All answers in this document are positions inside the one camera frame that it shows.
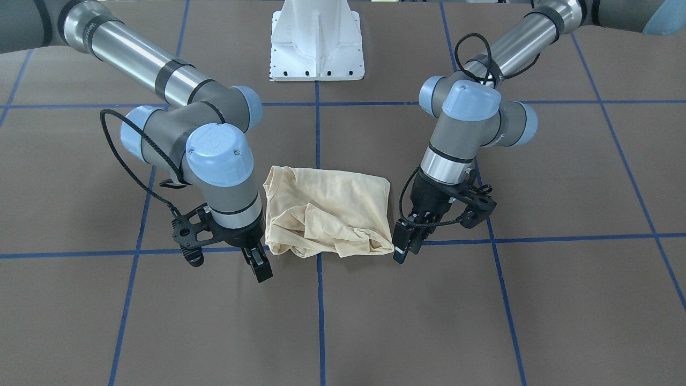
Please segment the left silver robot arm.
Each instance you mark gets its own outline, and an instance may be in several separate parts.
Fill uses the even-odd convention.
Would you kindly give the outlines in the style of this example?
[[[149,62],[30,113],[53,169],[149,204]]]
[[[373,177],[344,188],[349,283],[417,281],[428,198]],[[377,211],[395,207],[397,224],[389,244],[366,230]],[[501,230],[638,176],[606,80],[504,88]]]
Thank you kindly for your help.
[[[393,259],[403,263],[418,254],[426,238],[439,226],[451,206],[460,201],[456,217],[472,229],[496,208],[491,186],[478,186],[473,168],[481,147],[521,146],[534,137],[538,116],[522,102],[503,100],[498,91],[536,62],[539,54],[583,25],[668,36],[684,28],[684,1],[533,1],[533,8],[485,51],[450,77],[426,80],[419,105],[437,119],[421,164],[405,186],[410,187],[412,210],[401,213],[394,226]]]

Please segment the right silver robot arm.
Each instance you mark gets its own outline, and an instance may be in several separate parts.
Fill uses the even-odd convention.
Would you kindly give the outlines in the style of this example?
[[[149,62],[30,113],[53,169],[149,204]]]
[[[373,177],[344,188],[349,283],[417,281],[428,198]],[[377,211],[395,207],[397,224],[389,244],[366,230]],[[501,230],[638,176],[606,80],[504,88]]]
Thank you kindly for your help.
[[[2,53],[67,46],[110,64],[171,106],[142,106],[127,115],[105,108],[100,122],[115,157],[106,117],[122,122],[122,146],[137,159],[166,169],[167,188],[198,188],[205,203],[180,213],[169,200],[140,186],[172,214],[173,239],[189,264],[204,263],[203,247],[240,248],[259,283],[272,278],[262,245],[264,210],[248,130],[263,105],[247,86],[223,86],[193,64],[157,46],[98,1],[2,1]]]

